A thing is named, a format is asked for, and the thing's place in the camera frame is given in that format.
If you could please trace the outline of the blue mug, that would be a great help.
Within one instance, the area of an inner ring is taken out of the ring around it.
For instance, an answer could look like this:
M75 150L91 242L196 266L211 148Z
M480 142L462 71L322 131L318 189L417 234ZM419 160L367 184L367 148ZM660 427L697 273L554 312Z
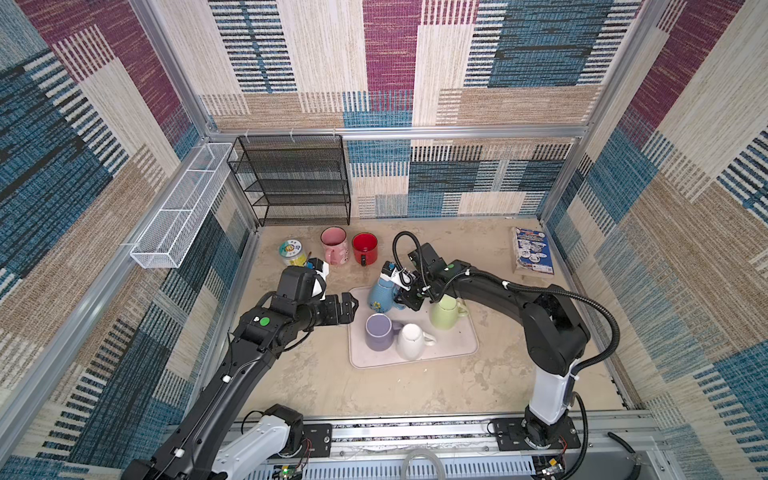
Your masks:
M402 288L399 273L394 262L384 262L379 279L368 294L368 306L374 313L386 313L393 308L403 309L396 302Z

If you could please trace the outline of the red mug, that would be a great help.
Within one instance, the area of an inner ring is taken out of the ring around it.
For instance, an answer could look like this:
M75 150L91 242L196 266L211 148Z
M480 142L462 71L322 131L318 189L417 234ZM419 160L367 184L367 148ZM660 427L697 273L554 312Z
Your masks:
M352 239L355 261L363 266L373 266L378 259L378 239L370 232L361 232Z

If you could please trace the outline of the pink ghost pattern mug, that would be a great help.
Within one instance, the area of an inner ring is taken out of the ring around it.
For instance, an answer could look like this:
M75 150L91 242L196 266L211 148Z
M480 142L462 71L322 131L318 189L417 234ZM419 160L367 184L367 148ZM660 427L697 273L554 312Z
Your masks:
M338 226L326 228L321 234L324 259L329 265L343 265L349 258L347 232Z

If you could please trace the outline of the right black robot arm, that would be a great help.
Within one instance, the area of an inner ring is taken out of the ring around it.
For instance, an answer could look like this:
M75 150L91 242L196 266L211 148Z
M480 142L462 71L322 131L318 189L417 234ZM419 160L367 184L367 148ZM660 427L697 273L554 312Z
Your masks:
M406 288L396 297L400 304L415 310L425 300L436 303L451 296L482 304L522 326L526 351L536 366L534 390L522 426L525 440L538 449L555 443L566 423L579 373L608 359L619 346L620 327L610 311L554 284L546 288L526 286L464 261L448 263L428 243L418 243L408 254L412 271L403 266L396 246L392 253L395 278L406 280ZM574 305L576 301L599 313L610 329L608 346L587 359L583 355L591 334Z

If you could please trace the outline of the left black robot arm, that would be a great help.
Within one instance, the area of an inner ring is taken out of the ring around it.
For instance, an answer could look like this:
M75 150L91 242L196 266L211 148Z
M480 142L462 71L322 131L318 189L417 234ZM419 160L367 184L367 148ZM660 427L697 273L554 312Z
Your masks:
M305 456L303 417L281 405L234 441L225 438L259 381L300 344L300 332L353 321L359 302L348 292L327 294L329 272L317 258L286 267L277 289L240 317L224 360L175 432L150 459L131 461L123 478L242 479L273 456Z

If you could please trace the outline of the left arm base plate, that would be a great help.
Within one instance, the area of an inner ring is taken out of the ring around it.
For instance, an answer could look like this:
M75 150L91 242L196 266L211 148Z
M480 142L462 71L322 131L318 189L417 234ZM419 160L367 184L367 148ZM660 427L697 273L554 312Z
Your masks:
M310 423L303 425L302 458L329 458L333 440L331 423Z

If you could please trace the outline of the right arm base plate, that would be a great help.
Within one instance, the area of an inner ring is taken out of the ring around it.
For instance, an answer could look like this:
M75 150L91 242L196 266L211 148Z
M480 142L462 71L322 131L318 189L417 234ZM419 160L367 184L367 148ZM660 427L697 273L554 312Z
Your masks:
M495 418L488 424L500 451L579 449L582 440L570 416L548 425L534 416Z

